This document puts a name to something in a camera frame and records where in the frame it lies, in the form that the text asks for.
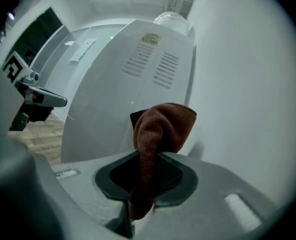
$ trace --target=towel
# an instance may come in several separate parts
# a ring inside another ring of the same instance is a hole
[[[141,176],[129,194],[129,217],[143,218],[157,196],[154,157],[159,152],[178,152],[186,141],[197,114],[190,108],[164,103],[130,115],[133,144],[140,153]]]

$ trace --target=gray plastic surface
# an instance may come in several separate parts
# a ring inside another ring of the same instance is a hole
[[[71,198],[97,223],[104,225],[116,218],[121,203],[108,200],[94,184],[99,168],[129,153],[121,153],[90,161],[54,165],[55,172],[77,169],[80,174],[60,179]],[[192,168],[198,176],[194,193],[181,205],[157,208],[136,239],[231,239],[245,234],[224,197],[238,193],[264,221],[276,210],[273,203],[229,170],[193,158],[164,153]],[[59,193],[49,192],[51,196]]]

